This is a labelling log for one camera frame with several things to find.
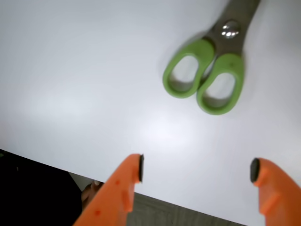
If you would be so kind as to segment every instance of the green plastic handle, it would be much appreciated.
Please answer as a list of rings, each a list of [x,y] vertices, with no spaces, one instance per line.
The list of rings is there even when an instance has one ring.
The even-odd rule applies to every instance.
[[[174,67],[186,56],[195,57],[198,61],[198,70],[196,72],[192,86],[187,91],[175,90],[170,82],[170,76]],[[186,98],[194,94],[200,86],[201,78],[206,68],[210,65],[214,58],[214,47],[204,39],[197,40],[188,46],[182,48],[173,59],[169,62],[163,74],[163,85],[165,90],[172,96],[177,98]]]
[[[235,87],[227,103],[221,107],[212,107],[204,101],[204,93],[222,73],[230,73],[235,78]],[[197,94],[198,105],[209,114],[225,114],[229,112],[238,101],[244,82],[244,62],[240,56],[232,53],[221,55],[213,65],[212,72],[204,84],[199,88]]]

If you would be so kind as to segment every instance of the metal blade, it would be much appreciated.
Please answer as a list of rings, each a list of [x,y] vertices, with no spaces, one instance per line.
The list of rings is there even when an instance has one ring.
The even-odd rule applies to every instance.
[[[221,17],[206,35],[214,42],[218,55],[224,53],[241,54],[249,24],[259,3],[260,0],[231,0],[229,2]],[[222,35],[223,27],[229,21],[236,21],[239,24],[238,35],[231,39]]]

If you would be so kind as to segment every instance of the orange gripper arm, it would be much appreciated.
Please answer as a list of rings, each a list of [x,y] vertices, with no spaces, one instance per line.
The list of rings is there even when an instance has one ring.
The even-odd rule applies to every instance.
[[[266,226],[301,226],[301,189],[281,168],[256,158],[251,181],[259,188],[259,212]]]
[[[142,181],[143,155],[128,156],[97,192],[74,226],[125,226],[134,203],[135,183]]]

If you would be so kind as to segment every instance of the white table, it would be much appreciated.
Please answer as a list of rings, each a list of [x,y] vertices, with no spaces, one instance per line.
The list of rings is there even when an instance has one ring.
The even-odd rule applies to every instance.
[[[162,85],[171,56],[226,0],[0,1],[0,148],[105,181],[144,153],[136,191],[264,225],[254,157],[301,185],[301,2],[262,0],[236,107],[212,116]]]

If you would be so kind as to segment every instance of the scissors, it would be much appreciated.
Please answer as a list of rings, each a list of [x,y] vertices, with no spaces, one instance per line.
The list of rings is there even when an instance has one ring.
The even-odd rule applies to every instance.
[[[225,114],[237,103],[244,81],[244,62],[241,58],[244,39],[249,24],[256,12],[260,0],[231,0],[225,11],[204,36],[180,49],[167,65],[163,74],[165,90],[177,98],[190,97],[197,91],[198,105],[209,114]],[[174,67],[186,56],[195,57],[198,70],[191,88],[176,90],[171,81]],[[202,76],[206,68],[214,61],[212,70],[203,84]],[[205,101],[204,94],[214,80],[222,73],[230,73],[235,79],[232,94],[223,106],[214,107]]]

